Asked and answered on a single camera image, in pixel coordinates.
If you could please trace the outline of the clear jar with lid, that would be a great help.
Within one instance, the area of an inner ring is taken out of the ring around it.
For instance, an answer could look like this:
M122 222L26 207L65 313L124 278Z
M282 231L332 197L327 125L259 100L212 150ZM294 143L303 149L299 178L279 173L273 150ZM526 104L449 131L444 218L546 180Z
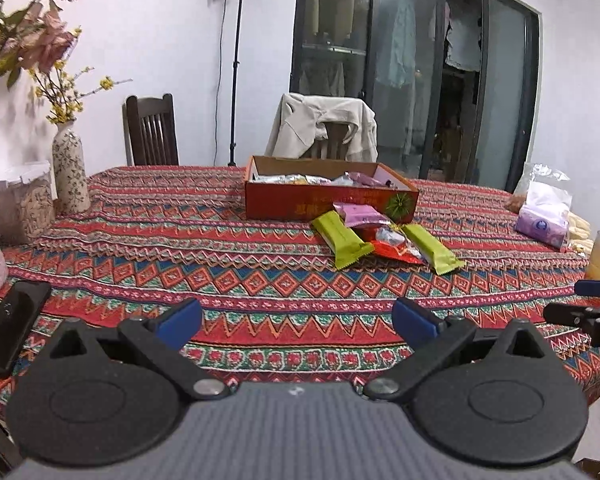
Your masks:
M50 163L27 162L0 174L0 242L30 244L55 220Z

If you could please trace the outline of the dark wooden chair left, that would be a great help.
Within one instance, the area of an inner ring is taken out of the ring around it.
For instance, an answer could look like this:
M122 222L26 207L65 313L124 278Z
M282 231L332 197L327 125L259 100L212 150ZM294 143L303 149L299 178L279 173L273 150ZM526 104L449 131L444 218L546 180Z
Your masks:
M135 166L178 166L171 93L161 98L129 96L124 103L124 118Z

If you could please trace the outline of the green snack bar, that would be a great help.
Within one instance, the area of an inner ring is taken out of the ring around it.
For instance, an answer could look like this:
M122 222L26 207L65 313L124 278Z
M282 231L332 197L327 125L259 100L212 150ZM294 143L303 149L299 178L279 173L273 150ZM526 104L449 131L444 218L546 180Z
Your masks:
M449 274L460 270L465 265L464 261L457 258L454 252L451 252L423 226L416 223L404 224L401 230L418 248L437 275Z
M347 228L340 215L331 210L311 222L312 228L334 254L334 267L342 270L374 252L374 246L364 242L351 228Z

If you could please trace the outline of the yellow flower branches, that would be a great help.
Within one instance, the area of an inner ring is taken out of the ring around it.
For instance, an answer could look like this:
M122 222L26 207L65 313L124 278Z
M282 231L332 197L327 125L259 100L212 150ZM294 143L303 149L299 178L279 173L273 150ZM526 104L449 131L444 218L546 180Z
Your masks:
M105 75L94 84L91 89L84 90L79 82L94 73L95 67L85 65L79 70L73 70L69 64L76 50L82 28L76 27L70 30L73 42L68 50L53 62L48 70L40 68L28 68L27 72L33 82L33 95L37 100L44 100L48 104L46 120L56 126L74 122L76 116L84 111L84 101L89 96L100 92L107 92L120 84L131 82L131 78L114 79Z

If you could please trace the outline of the purple tissue pack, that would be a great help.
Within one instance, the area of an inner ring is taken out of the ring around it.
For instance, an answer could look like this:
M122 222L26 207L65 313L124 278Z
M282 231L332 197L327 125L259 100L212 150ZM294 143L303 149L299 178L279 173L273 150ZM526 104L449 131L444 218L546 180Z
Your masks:
M529 184L515 230L556 249L562 248L568 233L571 194L543 182Z

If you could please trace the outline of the pink snack packet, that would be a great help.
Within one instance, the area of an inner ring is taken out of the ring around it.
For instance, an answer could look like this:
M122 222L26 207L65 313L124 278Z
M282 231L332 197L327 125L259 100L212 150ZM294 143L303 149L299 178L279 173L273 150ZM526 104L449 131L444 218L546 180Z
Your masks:
M350 229L390 226L391 220L370 205L334 203L336 213Z

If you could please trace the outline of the orange cardboard snack box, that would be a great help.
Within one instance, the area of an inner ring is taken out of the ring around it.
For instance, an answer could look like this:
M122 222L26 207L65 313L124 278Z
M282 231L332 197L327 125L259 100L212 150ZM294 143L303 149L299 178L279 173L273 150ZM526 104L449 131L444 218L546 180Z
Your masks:
M249 219L306 221L336 203L368 205L411 222L419 189L381 162L253 156L245 174Z

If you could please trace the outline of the patterned ceramic vase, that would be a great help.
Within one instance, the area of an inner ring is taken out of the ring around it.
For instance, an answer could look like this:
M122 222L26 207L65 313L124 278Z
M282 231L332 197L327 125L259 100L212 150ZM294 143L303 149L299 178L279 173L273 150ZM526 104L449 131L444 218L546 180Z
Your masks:
M52 143L52 163L59 209L63 214L82 214L91 207L81 138L74 122L57 126Z

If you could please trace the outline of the beige jacket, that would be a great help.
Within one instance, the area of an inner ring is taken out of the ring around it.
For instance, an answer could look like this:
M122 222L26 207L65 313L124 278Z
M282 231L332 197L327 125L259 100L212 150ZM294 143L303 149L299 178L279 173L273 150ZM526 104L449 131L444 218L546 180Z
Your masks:
M328 140L328 125L344 125L344 159L376 162L377 122L362 100L341 96L284 93L280 98L265 156L300 158L316 141Z

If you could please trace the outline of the clear plastic bag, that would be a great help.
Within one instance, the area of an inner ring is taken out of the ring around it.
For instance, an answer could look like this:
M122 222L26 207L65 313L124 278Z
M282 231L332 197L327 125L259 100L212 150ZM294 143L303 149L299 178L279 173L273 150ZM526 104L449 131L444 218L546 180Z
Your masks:
M554 169L539 162L526 162L513 194L515 196L526 195L531 182L544 183L568 192L572 188L570 177L562 170Z

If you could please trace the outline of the black framed glass door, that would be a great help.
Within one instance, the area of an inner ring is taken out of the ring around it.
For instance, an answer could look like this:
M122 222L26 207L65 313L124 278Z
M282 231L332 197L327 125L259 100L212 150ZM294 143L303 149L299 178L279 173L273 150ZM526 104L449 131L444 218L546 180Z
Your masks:
M365 101L379 159L411 178L513 191L539 43L515 0L297 0L290 88Z

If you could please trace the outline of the black phone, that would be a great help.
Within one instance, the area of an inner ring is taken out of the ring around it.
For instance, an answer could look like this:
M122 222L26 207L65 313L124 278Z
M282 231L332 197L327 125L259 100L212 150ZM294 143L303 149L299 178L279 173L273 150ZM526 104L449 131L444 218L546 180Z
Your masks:
M33 324L50 298L49 282L18 281L0 303L0 376L12 372Z

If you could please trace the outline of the chair with beige jacket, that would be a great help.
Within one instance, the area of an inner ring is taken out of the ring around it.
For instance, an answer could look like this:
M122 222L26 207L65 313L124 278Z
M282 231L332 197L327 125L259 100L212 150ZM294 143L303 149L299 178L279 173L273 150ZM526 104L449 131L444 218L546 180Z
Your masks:
M316 139L306 156L318 159L341 159L347 157L348 144L346 137L349 126L341 122L326 122L326 138Z

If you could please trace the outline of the red snack packet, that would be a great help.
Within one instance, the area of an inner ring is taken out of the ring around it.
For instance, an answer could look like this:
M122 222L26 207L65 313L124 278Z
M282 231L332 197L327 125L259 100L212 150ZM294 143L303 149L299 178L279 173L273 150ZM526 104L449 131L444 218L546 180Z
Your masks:
M392 226L366 226L355 229L364 242L373 245L374 254L380 258L408 264L424 264L419 249Z

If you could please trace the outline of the light stand with lamp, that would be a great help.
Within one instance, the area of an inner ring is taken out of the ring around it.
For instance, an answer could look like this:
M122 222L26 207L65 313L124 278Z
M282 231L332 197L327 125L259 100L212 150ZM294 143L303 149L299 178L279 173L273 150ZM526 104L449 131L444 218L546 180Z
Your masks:
M220 119L221 119L221 90L224 70L224 36L228 10L228 0L222 0L220 24L218 33L218 64L216 64L216 85L214 90L213 109L213 135L214 152L213 163L216 164L220 154ZM232 80L230 81L230 133L228 134L228 162L227 166L236 166L236 119L237 119L237 92L238 74L240 67L240 36L242 36L242 14L244 14L244 0L237 0L235 33L232 57Z

